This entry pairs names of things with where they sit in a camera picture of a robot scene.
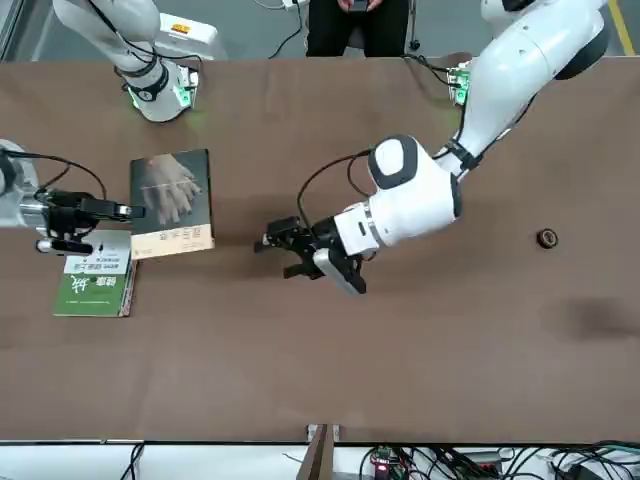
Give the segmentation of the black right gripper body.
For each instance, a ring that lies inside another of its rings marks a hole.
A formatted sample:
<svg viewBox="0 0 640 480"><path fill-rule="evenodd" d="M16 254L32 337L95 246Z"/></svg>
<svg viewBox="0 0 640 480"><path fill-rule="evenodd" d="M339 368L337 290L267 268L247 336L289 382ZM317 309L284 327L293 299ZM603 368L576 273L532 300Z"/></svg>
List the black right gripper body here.
<svg viewBox="0 0 640 480"><path fill-rule="evenodd" d="M85 228L85 222L79 213L84 192L50 191L46 195L47 234L75 235L77 230Z"/></svg>

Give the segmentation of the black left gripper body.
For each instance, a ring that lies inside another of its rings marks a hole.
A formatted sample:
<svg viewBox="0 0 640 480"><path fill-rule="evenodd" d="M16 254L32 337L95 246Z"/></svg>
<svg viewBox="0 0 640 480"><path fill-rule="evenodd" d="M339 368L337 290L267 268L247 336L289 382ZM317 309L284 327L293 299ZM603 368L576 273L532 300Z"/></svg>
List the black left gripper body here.
<svg viewBox="0 0 640 480"><path fill-rule="evenodd" d="M304 247L304 257L311 258L319 249L328 248L338 254L343 254L343 243L339 235L335 218L326 217L311 224L308 220L302 219L307 230L309 240Z"/></svg>

